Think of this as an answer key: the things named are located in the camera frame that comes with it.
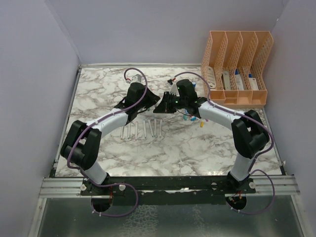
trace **small tube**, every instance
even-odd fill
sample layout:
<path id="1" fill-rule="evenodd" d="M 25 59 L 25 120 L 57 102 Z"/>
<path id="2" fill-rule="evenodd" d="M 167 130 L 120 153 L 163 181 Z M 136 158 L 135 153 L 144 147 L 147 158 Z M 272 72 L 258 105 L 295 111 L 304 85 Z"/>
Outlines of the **small tube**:
<path id="1" fill-rule="evenodd" d="M 152 124 L 150 123 L 150 119 L 148 119 L 148 123 L 149 123 L 150 133 L 152 134 L 152 137 L 154 137 L 154 132 L 153 132 Z"/>
<path id="2" fill-rule="evenodd" d="M 135 140 L 137 140 L 138 137 L 138 122 L 136 122 L 136 126 L 135 126 Z"/>
<path id="3" fill-rule="evenodd" d="M 127 138 L 130 138 L 130 123 L 128 124 L 128 127 L 127 127 Z"/>
<path id="4" fill-rule="evenodd" d="M 146 120 L 143 119 L 143 127 L 144 127 L 144 137 L 147 138 L 147 132 L 146 132 Z"/>
<path id="5" fill-rule="evenodd" d="M 157 119 L 154 119 L 154 137 L 156 137 L 156 131 L 157 131 Z"/>
<path id="6" fill-rule="evenodd" d="M 159 137 L 161 137 L 161 132 L 162 132 L 162 119 L 160 119 Z"/>
<path id="7" fill-rule="evenodd" d="M 120 129 L 120 139 L 121 140 L 123 140 L 123 136 L 124 136 L 124 127 L 125 126 L 121 127 L 121 129 Z"/>

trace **metal frame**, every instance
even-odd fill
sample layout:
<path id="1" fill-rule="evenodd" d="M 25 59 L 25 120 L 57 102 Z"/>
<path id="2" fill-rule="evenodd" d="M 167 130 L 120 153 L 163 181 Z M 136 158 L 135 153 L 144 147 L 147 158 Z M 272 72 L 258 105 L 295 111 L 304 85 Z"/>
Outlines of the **metal frame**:
<path id="1" fill-rule="evenodd" d="M 297 195 L 300 193 L 294 176 L 272 175 L 270 176 L 276 189 L 276 195 Z M 255 194 L 246 196 L 268 196 L 272 194 L 270 181 L 266 176 L 253 175 L 256 185 Z M 109 198 L 109 196 L 81 196 L 80 186 L 83 178 L 45 178 L 43 180 L 40 198 Z"/>

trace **marble surface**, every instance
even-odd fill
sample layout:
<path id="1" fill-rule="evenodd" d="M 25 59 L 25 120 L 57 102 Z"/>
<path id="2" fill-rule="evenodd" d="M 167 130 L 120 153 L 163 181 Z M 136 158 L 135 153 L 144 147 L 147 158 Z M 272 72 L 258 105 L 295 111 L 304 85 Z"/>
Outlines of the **marble surface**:
<path id="1" fill-rule="evenodd" d="M 162 97 L 170 89 L 167 80 L 171 76 L 199 68 L 140 68 L 148 78 L 149 88 Z M 67 125 L 79 119 L 89 121 L 110 111 L 125 95 L 129 84 L 123 79 L 125 68 L 85 68 L 81 72 L 73 107 Z M 136 71 L 129 71 L 132 78 Z M 204 96 L 202 82 L 194 75 L 182 75 L 179 79 L 197 82 L 198 96 Z M 262 110 L 257 110 L 265 124 Z M 147 119 L 154 129 L 157 118 L 157 136 L 152 137 Z M 143 119 L 146 119 L 147 138 L 144 137 Z M 159 137 L 159 120 L 163 119 Z M 138 139 L 135 140 L 135 123 L 138 122 Z M 100 145 L 98 161 L 112 176 L 180 176 L 180 175 L 226 175 L 233 167 L 236 150 L 232 132 L 212 121 L 185 121 L 183 115 L 153 114 L 153 110 L 139 114 L 131 123 L 131 136 L 120 138 L 118 128 L 105 136 Z M 273 150 L 260 156 L 254 165 L 268 174 L 281 174 L 276 153 Z M 80 176 L 78 171 L 68 169 L 66 159 L 60 157 L 56 177 Z"/>

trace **screw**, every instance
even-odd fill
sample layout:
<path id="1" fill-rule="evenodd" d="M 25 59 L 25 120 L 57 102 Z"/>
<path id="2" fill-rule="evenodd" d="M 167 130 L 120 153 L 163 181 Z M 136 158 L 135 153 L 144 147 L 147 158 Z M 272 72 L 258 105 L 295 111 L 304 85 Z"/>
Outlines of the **screw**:
<path id="1" fill-rule="evenodd" d="M 249 187 L 250 187 L 251 189 L 255 189 L 255 188 L 256 188 L 256 184 L 255 184 L 254 182 L 250 182 L 250 183 L 249 183 Z"/>
<path id="2" fill-rule="evenodd" d="M 81 190 L 81 191 L 85 191 L 86 189 L 87 189 L 87 187 L 86 187 L 84 184 L 81 184 L 80 190 Z"/>
<path id="3" fill-rule="evenodd" d="M 118 189 L 121 190 L 121 191 L 124 191 L 126 188 L 126 186 L 124 184 L 120 184 Z"/>

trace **white wall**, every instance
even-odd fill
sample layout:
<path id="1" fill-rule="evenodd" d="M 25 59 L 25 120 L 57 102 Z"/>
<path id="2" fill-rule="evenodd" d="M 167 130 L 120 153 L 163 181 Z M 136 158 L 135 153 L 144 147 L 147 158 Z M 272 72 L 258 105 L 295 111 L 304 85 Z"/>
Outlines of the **white wall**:
<path id="1" fill-rule="evenodd" d="M 201 63 L 210 30 L 271 31 L 288 2 L 45 1 L 84 64 Z"/>
<path id="2" fill-rule="evenodd" d="M 78 57 L 43 0 L 0 1 L 0 236 L 27 236 Z"/>
<path id="3" fill-rule="evenodd" d="M 291 0 L 272 31 L 267 114 L 316 234 L 316 1 Z"/>

